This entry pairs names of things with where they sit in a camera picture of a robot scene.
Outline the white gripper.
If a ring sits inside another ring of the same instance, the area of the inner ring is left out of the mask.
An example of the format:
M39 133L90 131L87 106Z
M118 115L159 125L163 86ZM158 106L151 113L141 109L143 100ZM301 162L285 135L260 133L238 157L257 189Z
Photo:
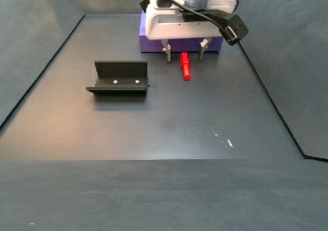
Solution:
M202 60L203 53L212 42L212 37L220 36L220 30L209 21L185 22L182 9L170 2L150 0L146 8L146 36L150 40L161 40L166 61L171 61L171 47L169 39L205 37L198 46L198 59ZM221 10L233 13L236 0L174 0L185 8L199 10Z

